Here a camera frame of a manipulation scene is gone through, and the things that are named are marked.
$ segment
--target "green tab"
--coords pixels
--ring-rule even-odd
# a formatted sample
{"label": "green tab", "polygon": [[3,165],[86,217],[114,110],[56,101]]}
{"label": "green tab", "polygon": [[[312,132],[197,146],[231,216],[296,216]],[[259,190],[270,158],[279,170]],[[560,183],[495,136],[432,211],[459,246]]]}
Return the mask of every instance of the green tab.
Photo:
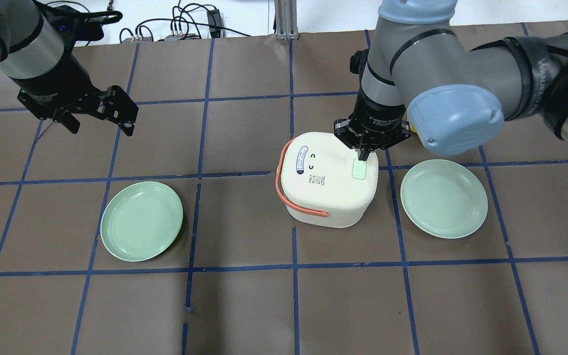
{"label": "green tab", "polygon": [[352,165],[352,177],[359,180],[365,180],[365,174],[367,173],[367,162],[363,162],[354,158],[354,164]]}

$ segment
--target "sticker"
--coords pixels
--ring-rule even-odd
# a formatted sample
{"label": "sticker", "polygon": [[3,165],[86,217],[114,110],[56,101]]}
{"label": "sticker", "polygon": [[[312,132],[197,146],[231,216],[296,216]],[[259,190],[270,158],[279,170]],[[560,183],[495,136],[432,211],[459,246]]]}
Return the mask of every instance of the sticker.
{"label": "sticker", "polygon": [[310,175],[308,177],[308,184],[324,186],[325,185],[325,176]]}
{"label": "sticker", "polygon": [[303,146],[299,153],[297,153],[297,173],[302,175],[304,173],[304,160],[306,159],[306,153],[308,153],[308,147]]}

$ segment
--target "plate rim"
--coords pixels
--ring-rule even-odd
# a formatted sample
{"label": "plate rim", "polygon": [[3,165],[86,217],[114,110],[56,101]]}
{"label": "plate rim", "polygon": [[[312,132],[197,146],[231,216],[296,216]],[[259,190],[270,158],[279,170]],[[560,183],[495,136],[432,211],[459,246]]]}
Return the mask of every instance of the plate rim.
{"label": "plate rim", "polygon": [[[178,206],[180,207],[181,219],[180,219],[180,221],[179,221],[179,223],[178,223],[178,230],[177,230],[176,235],[172,238],[172,240],[169,242],[169,244],[168,244],[166,247],[164,247],[163,249],[161,249],[161,250],[160,250],[159,252],[157,252],[156,254],[153,254],[153,255],[151,255],[151,256],[147,256],[146,258],[137,258],[136,260],[135,260],[135,259],[134,259],[134,260],[127,260],[127,259],[123,258],[122,256],[117,255],[117,254],[114,253],[110,248],[107,247],[107,243],[106,243],[106,241],[105,241],[105,237],[104,237],[102,231],[103,231],[103,225],[104,225],[105,217],[106,217],[106,215],[107,215],[107,212],[110,211],[110,209],[109,209],[110,205],[111,205],[117,198],[121,198],[121,197],[125,194],[125,191],[126,191],[126,190],[128,190],[128,189],[130,189],[130,188],[133,188],[133,186],[137,186],[137,185],[162,186],[164,189],[166,189],[166,190],[168,190],[168,191],[171,191],[171,192],[172,192],[172,194],[171,194],[172,198],[176,197],[176,200],[178,201]],[[149,180],[136,182],[135,184],[131,184],[131,185],[129,185],[129,186],[126,186],[126,188],[121,189],[115,196],[113,196],[113,198],[111,198],[110,202],[109,202],[108,204],[106,204],[106,207],[104,208],[104,211],[102,212],[102,218],[101,218],[101,221],[100,221],[100,233],[99,233],[99,234],[100,234],[100,237],[101,237],[101,240],[102,240],[102,245],[104,245],[104,248],[106,249],[106,251],[108,251],[111,255],[115,256],[115,258],[118,258],[119,260],[122,260],[122,261],[138,262],[138,261],[145,261],[145,260],[152,259],[152,258],[158,256],[159,254],[161,254],[162,252],[164,252],[166,249],[168,249],[168,247],[169,247],[170,245],[172,245],[172,243],[176,240],[176,238],[177,238],[177,236],[178,236],[178,233],[180,232],[181,227],[183,226],[183,213],[184,213],[183,202],[181,202],[181,199],[180,199],[180,197],[178,196],[177,192],[174,191],[174,189],[172,189],[172,188],[169,187],[168,185],[163,184],[162,182],[149,181]]]}
{"label": "plate rim", "polygon": [[[440,235],[439,233],[436,233],[435,231],[431,231],[430,229],[423,227],[419,222],[413,220],[412,213],[410,212],[410,209],[407,208],[407,206],[405,205],[405,202],[404,202],[404,193],[403,193],[404,182],[408,179],[415,179],[417,177],[418,173],[422,171],[422,167],[426,166],[427,164],[432,164],[432,162],[444,162],[444,164],[447,164],[448,166],[455,166],[455,168],[459,167],[460,168],[459,171],[461,172],[462,176],[467,177],[467,179],[469,181],[474,179],[473,182],[478,182],[478,186],[481,187],[481,189],[479,191],[483,191],[482,196],[485,196],[484,204],[483,204],[485,213],[483,214],[483,220],[480,221],[480,224],[476,227],[476,229],[474,231],[470,231],[470,232],[463,232],[462,231],[462,233],[456,233],[455,235],[452,235],[452,234],[451,235]],[[485,188],[483,187],[483,184],[479,180],[479,178],[476,177],[476,175],[474,175],[474,173],[472,173],[472,171],[470,171],[468,168],[466,168],[465,166],[462,166],[462,164],[458,164],[456,162],[446,160],[446,159],[424,160],[423,162],[419,162],[418,164],[415,164],[412,168],[410,168],[407,171],[406,175],[404,175],[404,178],[403,178],[401,186],[400,186],[400,201],[401,201],[401,205],[404,209],[404,213],[406,213],[409,220],[411,220],[413,222],[413,224],[415,224],[419,229],[421,229],[422,231],[424,231],[424,232],[426,232],[426,233],[428,233],[432,236],[435,236],[437,238],[442,238],[442,239],[447,239],[447,240],[457,240],[457,239],[460,239],[460,238],[464,238],[464,237],[467,237],[467,236],[473,234],[474,232],[478,231],[478,229],[480,229],[482,227],[483,223],[485,222],[485,220],[488,216],[488,209],[489,209],[488,195],[485,192]]]}

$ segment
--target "blue label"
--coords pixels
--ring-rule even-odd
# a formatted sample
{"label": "blue label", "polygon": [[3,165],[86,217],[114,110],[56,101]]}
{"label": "blue label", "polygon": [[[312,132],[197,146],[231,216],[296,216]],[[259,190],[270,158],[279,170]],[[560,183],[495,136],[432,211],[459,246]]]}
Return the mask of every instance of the blue label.
{"label": "blue label", "polygon": [[308,147],[303,146],[297,154],[297,173],[300,175],[304,173],[304,160],[306,159],[306,153],[308,153]]}

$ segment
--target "container lid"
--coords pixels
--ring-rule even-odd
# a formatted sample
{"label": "container lid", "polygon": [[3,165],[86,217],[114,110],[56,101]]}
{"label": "container lid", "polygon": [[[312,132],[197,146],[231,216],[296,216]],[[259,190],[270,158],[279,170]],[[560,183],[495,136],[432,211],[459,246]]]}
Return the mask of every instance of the container lid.
{"label": "container lid", "polygon": [[282,164],[282,190],[294,204],[329,212],[365,208],[376,194],[378,157],[367,162],[330,133],[293,139]]}
{"label": "container lid", "polygon": [[167,185],[144,181],[120,191],[108,203],[100,224],[104,247],[124,261],[158,256],[178,235],[183,205]]}
{"label": "container lid", "polygon": [[473,234],[488,213],[488,198],[479,179],[448,160],[427,160],[411,168],[404,176],[400,198],[409,219],[440,238]]}

